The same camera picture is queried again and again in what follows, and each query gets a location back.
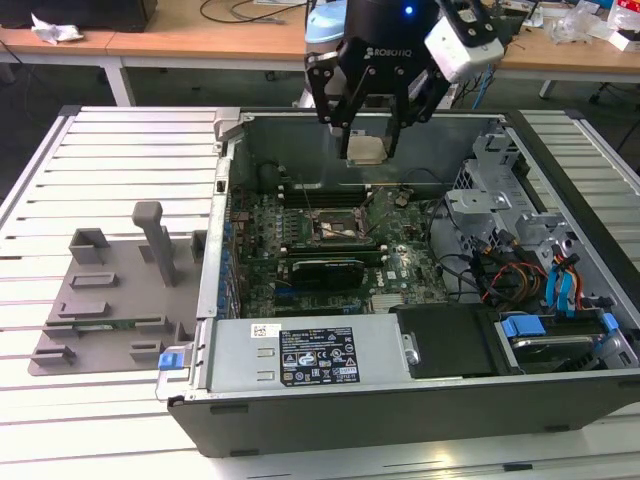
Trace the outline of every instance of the gray floor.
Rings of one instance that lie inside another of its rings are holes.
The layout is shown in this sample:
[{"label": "gray floor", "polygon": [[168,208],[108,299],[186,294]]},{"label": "gray floor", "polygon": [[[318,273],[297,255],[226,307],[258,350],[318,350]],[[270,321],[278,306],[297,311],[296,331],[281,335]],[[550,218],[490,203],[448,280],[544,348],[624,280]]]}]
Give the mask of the gray floor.
[{"label": "gray floor", "polygon": [[[37,148],[61,104],[113,105],[109,87],[98,80],[93,67],[39,66],[35,74],[13,66],[16,82],[0,86],[0,199],[9,189]],[[300,94],[302,74],[280,73],[268,82],[262,72],[132,69],[131,82],[138,105],[246,105],[287,106]],[[640,90],[619,85],[603,93],[598,105],[588,102],[598,84],[563,82],[549,100],[538,97],[541,82],[496,79],[482,109],[577,109],[617,147],[640,112]],[[464,102],[470,108],[475,95]],[[626,143],[622,156],[634,168],[640,166],[640,129]]]}]

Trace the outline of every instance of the white cloth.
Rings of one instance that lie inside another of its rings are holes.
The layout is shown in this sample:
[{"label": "white cloth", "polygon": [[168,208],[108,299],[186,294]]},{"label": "white cloth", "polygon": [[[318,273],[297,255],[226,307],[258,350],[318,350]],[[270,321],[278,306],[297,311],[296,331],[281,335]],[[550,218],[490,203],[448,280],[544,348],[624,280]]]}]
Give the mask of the white cloth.
[{"label": "white cloth", "polygon": [[84,38],[84,35],[80,33],[78,27],[75,25],[52,25],[43,22],[34,14],[31,14],[31,18],[33,19],[31,31],[34,32],[40,40],[44,40],[51,45],[57,45],[58,42],[70,42]]}]

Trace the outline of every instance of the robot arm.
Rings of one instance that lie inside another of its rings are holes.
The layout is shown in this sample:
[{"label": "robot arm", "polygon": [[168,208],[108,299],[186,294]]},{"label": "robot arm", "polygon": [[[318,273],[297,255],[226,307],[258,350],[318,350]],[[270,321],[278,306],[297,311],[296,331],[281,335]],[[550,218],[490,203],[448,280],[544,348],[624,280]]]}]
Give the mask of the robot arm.
[{"label": "robot arm", "polygon": [[[347,158],[351,123],[368,97],[389,99],[383,144],[393,157],[400,130],[427,122],[451,82],[504,55],[480,0],[467,1],[468,9],[458,10],[450,0],[348,0],[337,49],[305,59],[320,122],[341,129],[340,158]],[[334,77],[341,85],[332,97]]]}]

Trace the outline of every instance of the power supply label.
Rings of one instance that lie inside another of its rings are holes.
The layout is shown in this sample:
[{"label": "power supply label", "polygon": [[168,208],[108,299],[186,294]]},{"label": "power supply label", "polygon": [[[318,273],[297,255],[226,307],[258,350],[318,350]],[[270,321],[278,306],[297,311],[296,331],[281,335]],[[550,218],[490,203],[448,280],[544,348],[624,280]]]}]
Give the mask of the power supply label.
[{"label": "power supply label", "polygon": [[359,382],[351,327],[281,330],[280,381],[285,387]]}]

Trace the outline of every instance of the plastic bag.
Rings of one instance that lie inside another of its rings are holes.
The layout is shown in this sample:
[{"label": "plastic bag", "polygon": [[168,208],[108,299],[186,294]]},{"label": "plastic bag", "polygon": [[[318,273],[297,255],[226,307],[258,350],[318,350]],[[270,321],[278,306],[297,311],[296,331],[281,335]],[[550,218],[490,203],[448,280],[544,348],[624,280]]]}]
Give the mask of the plastic bag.
[{"label": "plastic bag", "polygon": [[578,3],[578,6],[569,10],[563,18],[547,24],[545,30],[551,37],[551,41],[555,44],[577,41],[591,43],[591,36],[587,32],[600,19],[589,13],[588,8],[582,2]]},{"label": "plastic bag", "polygon": [[614,30],[640,30],[640,0],[615,0],[607,24]]},{"label": "plastic bag", "polygon": [[40,40],[48,42],[51,45],[57,45],[58,42],[71,42],[84,38],[84,35],[78,31],[78,27],[75,25],[53,25],[43,22],[34,14],[31,14],[31,19],[33,20],[31,31],[35,33]]}]

